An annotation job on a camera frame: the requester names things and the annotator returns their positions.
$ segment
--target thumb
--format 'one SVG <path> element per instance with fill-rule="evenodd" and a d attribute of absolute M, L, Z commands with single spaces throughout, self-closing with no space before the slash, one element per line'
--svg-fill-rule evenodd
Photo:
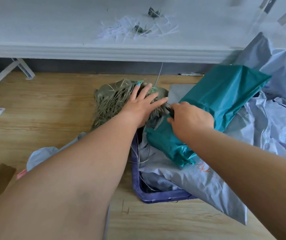
<path fill-rule="evenodd" d="M 167 120 L 171 125 L 172 125 L 172 123 L 174 122 L 174 119 L 171 118 L 171 117 L 167 118 L 166 120 Z"/>

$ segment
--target scissors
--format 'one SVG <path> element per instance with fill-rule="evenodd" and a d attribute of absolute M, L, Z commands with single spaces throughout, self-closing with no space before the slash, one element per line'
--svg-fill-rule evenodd
<path fill-rule="evenodd" d="M 167 111 L 169 111 L 169 115 L 174 118 L 174 110 L 171 109 L 171 105 L 166 103 L 165 108 L 167 109 Z"/>

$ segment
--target thin metal rod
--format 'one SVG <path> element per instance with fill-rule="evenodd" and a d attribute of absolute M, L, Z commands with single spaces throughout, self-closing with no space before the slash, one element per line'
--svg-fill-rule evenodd
<path fill-rule="evenodd" d="M 160 77 L 160 74 L 161 74 L 162 67 L 163 67 L 163 62 L 162 62 L 161 69 L 160 69 L 159 75 L 157 76 L 157 79 L 156 79 L 156 81 L 155 81 L 154 86 L 156 86 L 157 81 L 159 80 L 159 77 Z"/>

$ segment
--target green plastic package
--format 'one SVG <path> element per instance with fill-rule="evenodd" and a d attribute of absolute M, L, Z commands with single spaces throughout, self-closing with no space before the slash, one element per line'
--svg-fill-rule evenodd
<path fill-rule="evenodd" d="M 214 117 L 214 129 L 223 132 L 238 110 L 271 76 L 241 65 L 218 65 L 205 74 L 182 99 Z M 166 118 L 154 130 L 145 128 L 149 144 L 178 166 L 195 164 L 199 157 L 173 133 Z"/>

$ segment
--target person's left hand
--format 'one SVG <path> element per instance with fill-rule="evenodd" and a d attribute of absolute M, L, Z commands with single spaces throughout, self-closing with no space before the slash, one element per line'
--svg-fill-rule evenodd
<path fill-rule="evenodd" d="M 168 100 L 167 97 L 164 97 L 155 101 L 154 103 L 151 103 L 159 94 L 156 92 L 145 97 L 148 91 L 152 88 L 152 84 L 150 83 L 146 85 L 145 88 L 143 88 L 140 94 L 137 96 L 140 87 L 141 84 L 137 84 L 135 86 L 128 102 L 124 105 L 120 112 L 127 114 L 129 118 L 133 119 L 137 123 L 137 128 L 145 125 L 145 122 L 148 120 L 150 113 L 157 107 L 166 103 Z"/>

